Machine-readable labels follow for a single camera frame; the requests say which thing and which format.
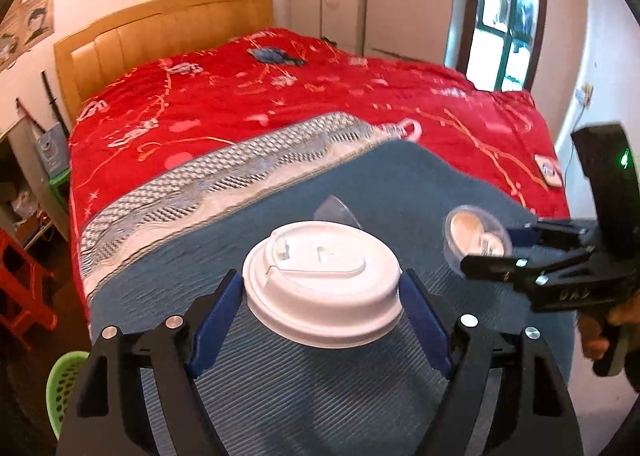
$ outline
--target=wall socket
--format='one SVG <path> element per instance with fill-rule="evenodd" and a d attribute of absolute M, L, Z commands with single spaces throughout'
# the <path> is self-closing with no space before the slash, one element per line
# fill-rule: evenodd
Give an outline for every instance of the wall socket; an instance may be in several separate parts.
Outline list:
<path fill-rule="evenodd" d="M 587 84 L 586 82 L 582 84 L 580 89 L 575 90 L 575 99 L 578 103 L 587 108 L 591 105 L 591 97 L 593 96 L 593 85 Z"/>

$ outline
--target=wooden headboard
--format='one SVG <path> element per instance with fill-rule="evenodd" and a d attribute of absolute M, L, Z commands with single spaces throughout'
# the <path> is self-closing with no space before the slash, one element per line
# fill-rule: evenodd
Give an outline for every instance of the wooden headboard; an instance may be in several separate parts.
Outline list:
<path fill-rule="evenodd" d="M 153 0 L 117 11 L 53 45 L 66 111 L 140 64 L 215 48 L 273 26 L 272 0 Z"/>

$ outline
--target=dark floor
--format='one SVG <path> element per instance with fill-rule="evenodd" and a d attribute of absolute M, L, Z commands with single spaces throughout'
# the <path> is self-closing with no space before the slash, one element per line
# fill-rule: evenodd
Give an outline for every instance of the dark floor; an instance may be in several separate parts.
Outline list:
<path fill-rule="evenodd" d="M 55 235 L 39 241 L 30 254 L 56 277 L 53 308 L 58 325 L 53 331 L 32 327 L 25 335 L 30 352 L 0 327 L 0 453 L 12 456 L 55 454 L 45 404 L 47 376 L 58 357 L 91 346 L 71 277 L 68 244 Z"/>

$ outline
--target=blue mat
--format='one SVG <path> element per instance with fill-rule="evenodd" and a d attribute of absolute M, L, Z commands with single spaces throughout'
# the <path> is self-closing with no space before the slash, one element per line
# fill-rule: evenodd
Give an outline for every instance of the blue mat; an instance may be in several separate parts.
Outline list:
<path fill-rule="evenodd" d="M 401 267 L 412 267 L 459 313 L 506 332 L 537 327 L 568 379 L 574 314 L 534 314 L 526 298 L 506 285 L 463 280 L 443 255 L 444 218 L 458 205 L 482 207 L 505 226 L 534 217 L 497 189 L 405 142 L 386 143 L 146 254 L 93 299 L 94 335 L 111 324 L 124 332 L 154 328 L 184 312 L 197 296 L 213 292 L 229 268 L 241 270 L 250 249 L 272 230 L 311 219 L 329 195 L 344 201 Z M 173 454 L 150 370 L 143 381 L 158 448 Z M 446 387 L 405 317 L 367 346 L 322 350 L 277 336 L 245 304 L 216 365 L 196 384 L 232 456 L 408 456 Z"/>

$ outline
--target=bed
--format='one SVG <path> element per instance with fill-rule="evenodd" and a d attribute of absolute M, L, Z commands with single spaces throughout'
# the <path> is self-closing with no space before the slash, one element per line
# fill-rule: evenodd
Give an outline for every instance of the bed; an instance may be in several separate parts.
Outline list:
<path fill-rule="evenodd" d="M 264 47 L 304 65 L 249 52 Z M 534 161 L 555 153 L 528 93 L 347 54 L 273 27 L 271 0 L 156 0 L 54 52 L 75 121 L 74 278 L 94 337 L 184 311 L 271 230 L 337 195 L 460 311 L 503 330 L 536 325 L 568 376 L 571 314 L 532 314 L 508 288 L 463 281 L 442 254 L 457 204 L 508 225 L 568 216 Z M 170 454 L 152 375 L 143 381 Z M 327 352 L 278 337 L 246 306 L 197 385 L 230 454 L 411 454 L 444 390 L 405 319 L 380 341 Z"/>

